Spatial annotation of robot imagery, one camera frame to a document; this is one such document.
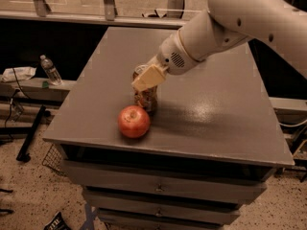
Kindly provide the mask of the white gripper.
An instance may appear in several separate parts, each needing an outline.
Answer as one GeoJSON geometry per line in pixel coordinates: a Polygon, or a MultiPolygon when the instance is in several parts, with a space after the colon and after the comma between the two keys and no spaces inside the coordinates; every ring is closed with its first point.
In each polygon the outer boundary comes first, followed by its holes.
{"type": "Polygon", "coordinates": [[[177,31],[162,42],[157,55],[147,65],[134,68],[131,85],[137,91],[145,91],[164,82],[167,72],[182,75],[204,60],[205,54],[193,44],[184,44],[181,31],[177,31]]]}

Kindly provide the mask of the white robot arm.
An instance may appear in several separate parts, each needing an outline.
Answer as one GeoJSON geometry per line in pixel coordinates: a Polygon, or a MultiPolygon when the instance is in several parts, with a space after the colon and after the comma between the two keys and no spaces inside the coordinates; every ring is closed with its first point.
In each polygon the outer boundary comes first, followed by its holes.
{"type": "Polygon", "coordinates": [[[168,74],[182,75],[252,38],[307,76],[306,11],[284,0],[207,0],[207,9],[166,38],[131,85],[137,91],[153,88],[168,74]]]}

